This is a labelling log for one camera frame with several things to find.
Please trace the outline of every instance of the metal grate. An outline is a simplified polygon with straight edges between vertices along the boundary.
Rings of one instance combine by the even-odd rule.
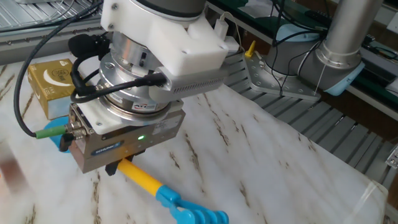
[[[36,4],[18,4],[15,0],[0,0],[0,31],[7,27],[27,27],[38,24],[52,16],[66,19],[78,14],[91,5],[92,0],[64,0],[59,6],[58,2],[45,2]],[[93,18],[100,18],[100,12]]]
[[[224,80],[224,78],[217,78],[217,79],[210,80],[210,81],[205,81],[205,82],[202,82],[202,83],[195,83],[195,84],[183,86],[183,87],[174,89],[174,94],[185,92],[185,91],[190,91],[190,90],[197,90],[197,89],[200,89],[200,88],[212,86],[212,85],[215,85],[215,84],[219,84],[223,80]]]
[[[241,54],[226,58],[225,84],[257,103],[266,112],[291,125],[350,166],[387,189],[396,170],[385,161],[393,145],[322,101],[310,101],[255,91]]]

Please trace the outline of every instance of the screw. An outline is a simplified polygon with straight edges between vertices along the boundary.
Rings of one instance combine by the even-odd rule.
[[[109,62],[106,62],[106,63],[105,63],[105,68],[107,68],[107,69],[114,69],[114,64],[109,63]]]

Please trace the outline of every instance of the brown vein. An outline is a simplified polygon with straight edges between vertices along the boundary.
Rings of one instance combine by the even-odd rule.
[[[30,104],[32,103],[33,96],[34,96],[34,93],[32,93],[32,94],[30,95],[30,98],[29,98],[29,100],[28,100],[27,103],[26,103],[24,112],[22,112],[22,119],[24,119],[25,114],[26,114],[27,110],[29,109]]]

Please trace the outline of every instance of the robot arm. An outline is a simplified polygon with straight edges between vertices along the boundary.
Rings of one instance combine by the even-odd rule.
[[[359,50],[381,4],[382,0],[341,0],[326,39],[317,43],[309,35],[302,35],[299,41],[292,39],[280,44],[273,68],[277,49],[271,48],[266,70],[282,76],[299,75],[331,95],[340,95],[364,68]],[[290,34],[299,31],[302,30],[293,27]],[[289,66],[290,59],[306,51],[309,52],[292,60]]]

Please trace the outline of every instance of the metal cylinder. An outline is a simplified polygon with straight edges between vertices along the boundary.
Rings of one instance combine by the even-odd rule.
[[[359,64],[361,44],[383,0],[341,0],[326,40],[317,52],[325,64],[351,68]]]
[[[133,67],[127,71],[117,65],[110,54],[105,55],[99,66],[99,74],[101,75],[100,85],[107,88],[133,81],[136,78],[143,77],[148,70],[140,70]],[[149,87],[132,87],[125,90],[117,91],[106,96],[106,98],[124,111],[136,114],[154,114],[162,111],[168,103],[157,103],[149,96]]]
[[[145,46],[129,39],[120,32],[113,34],[112,58],[124,69],[131,71],[133,66],[155,70],[162,66],[154,54]]]
[[[175,17],[196,17],[205,8],[206,0],[136,0],[157,12]]]

